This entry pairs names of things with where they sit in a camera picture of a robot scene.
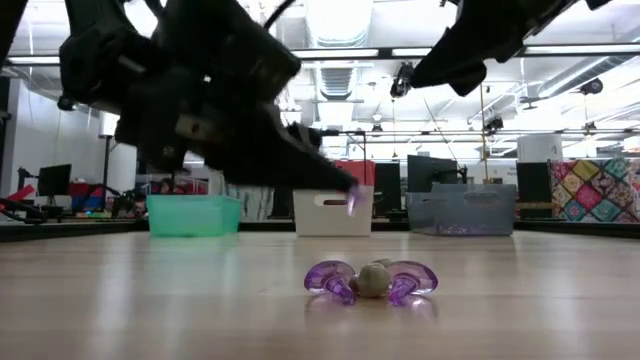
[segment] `colorful quilt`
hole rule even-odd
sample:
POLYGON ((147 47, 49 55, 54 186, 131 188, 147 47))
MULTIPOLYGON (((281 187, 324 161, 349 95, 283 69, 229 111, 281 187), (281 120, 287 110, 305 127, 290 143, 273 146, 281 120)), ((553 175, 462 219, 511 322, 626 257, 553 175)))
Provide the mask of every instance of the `colorful quilt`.
POLYGON ((555 217, 577 222, 639 222, 635 172, 628 160, 551 162, 549 173, 555 217))

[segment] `purple plastic clip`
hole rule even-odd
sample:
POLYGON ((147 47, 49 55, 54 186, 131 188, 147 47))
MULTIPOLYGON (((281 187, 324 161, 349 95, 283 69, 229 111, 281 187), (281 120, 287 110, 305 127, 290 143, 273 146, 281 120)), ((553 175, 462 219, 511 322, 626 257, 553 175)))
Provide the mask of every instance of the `purple plastic clip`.
POLYGON ((363 198, 364 195, 360 192, 360 188, 358 186, 352 186, 351 189, 349 189, 349 193, 347 194, 347 213, 349 216, 353 216, 355 214, 356 206, 363 198))
POLYGON ((425 295, 438 287, 436 274, 415 261, 393 262, 387 271, 391 275, 389 302, 394 306, 404 306, 407 295, 425 295))
POLYGON ((342 304, 353 305, 356 303, 356 294, 348 284, 355 275, 351 265, 343 261, 323 261, 309 270, 304 278, 304 287, 316 294, 331 293, 342 304))

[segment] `wooden table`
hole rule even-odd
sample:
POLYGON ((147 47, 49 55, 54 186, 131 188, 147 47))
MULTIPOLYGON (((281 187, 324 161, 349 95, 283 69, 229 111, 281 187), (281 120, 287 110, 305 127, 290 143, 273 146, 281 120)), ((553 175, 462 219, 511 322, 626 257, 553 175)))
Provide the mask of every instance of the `wooden table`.
POLYGON ((0 244, 0 359, 640 359, 640 243, 510 238, 0 244), (342 259, 422 261, 441 286, 408 308, 343 307, 302 286, 342 259))

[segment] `black robotic arm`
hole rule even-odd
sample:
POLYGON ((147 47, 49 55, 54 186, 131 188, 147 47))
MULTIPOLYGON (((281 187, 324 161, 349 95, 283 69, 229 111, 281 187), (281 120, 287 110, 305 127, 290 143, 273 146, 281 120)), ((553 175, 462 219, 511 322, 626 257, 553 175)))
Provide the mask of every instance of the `black robotic arm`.
MULTIPOLYGON (((442 0, 458 6, 456 23, 446 29, 431 52, 416 66, 415 88, 449 84, 468 95, 487 76, 484 60, 504 63, 579 0, 442 0)), ((611 0, 585 0, 596 10, 611 0)))
POLYGON ((154 166, 179 170, 190 150, 238 185, 356 185, 285 131, 274 101, 300 60, 235 0, 169 0, 151 39, 119 0, 66 5, 60 107, 81 102, 120 114, 116 141, 154 166))

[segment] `computer monitor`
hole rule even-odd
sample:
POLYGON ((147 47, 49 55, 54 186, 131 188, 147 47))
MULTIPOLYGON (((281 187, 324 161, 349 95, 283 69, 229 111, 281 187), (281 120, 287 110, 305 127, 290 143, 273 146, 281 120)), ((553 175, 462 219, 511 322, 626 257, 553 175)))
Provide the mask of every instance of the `computer monitor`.
POLYGON ((69 194, 71 164, 40 168, 38 175, 38 195, 56 196, 69 194))
POLYGON ((428 156, 407 156, 407 191, 431 192, 433 183, 457 184, 458 164, 450 159, 428 156))
MULTIPOLYGON (((540 163, 517 163, 518 171, 518 201, 523 203, 551 203, 551 176, 549 165, 540 163)), ((521 209, 520 218, 550 219, 553 217, 551 209, 521 209)))
POLYGON ((376 163, 375 180, 373 207, 376 216, 385 216, 390 211, 401 210, 400 163, 376 163))

